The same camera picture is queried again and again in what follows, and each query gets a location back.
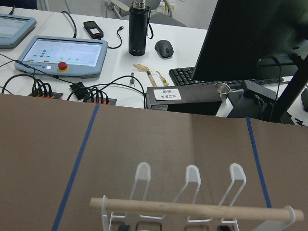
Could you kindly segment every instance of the black water bottle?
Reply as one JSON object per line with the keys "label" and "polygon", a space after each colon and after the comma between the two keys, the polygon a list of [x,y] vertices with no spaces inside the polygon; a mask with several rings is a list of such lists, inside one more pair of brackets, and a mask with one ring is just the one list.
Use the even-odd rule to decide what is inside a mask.
{"label": "black water bottle", "polygon": [[134,0],[129,9],[128,51],[131,55],[145,54],[149,11],[145,0]]}

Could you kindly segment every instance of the emergency stop button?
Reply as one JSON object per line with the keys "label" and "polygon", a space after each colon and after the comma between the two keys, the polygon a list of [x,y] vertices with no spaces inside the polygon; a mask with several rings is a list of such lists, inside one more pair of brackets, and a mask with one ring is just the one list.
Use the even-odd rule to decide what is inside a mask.
{"label": "emergency stop button", "polygon": [[67,71],[68,66],[65,62],[58,63],[58,71]]}

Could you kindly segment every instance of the red button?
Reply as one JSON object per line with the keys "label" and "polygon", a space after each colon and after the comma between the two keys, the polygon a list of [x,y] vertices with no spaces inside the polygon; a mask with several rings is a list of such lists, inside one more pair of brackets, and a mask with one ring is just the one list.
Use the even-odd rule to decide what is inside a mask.
{"label": "red button", "polygon": [[60,63],[58,63],[58,68],[60,70],[65,70],[65,69],[67,69],[67,64],[65,62],[60,62]]}

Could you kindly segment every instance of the white label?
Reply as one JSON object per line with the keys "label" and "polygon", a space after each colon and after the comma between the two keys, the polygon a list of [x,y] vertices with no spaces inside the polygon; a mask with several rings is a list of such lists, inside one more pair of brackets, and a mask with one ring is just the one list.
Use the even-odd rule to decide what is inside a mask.
{"label": "white label", "polygon": [[160,111],[167,111],[168,105],[153,105],[151,107],[152,110],[160,110]]}
{"label": "white label", "polygon": [[179,89],[154,89],[156,100],[181,100]]}
{"label": "white label", "polygon": [[90,29],[90,31],[92,32],[92,34],[99,34],[99,30],[96,28]]}

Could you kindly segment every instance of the tablet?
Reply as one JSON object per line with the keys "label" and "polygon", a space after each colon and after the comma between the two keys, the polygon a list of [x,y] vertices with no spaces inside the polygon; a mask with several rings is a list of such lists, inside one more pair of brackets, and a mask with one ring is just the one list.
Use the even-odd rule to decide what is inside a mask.
{"label": "tablet", "polygon": [[54,77],[99,77],[107,47],[102,40],[34,36],[18,58],[24,65],[15,63],[15,68]]}
{"label": "tablet", "polygon": [[35,18],[0,13],[0,49],[15,47],[36,23]]}

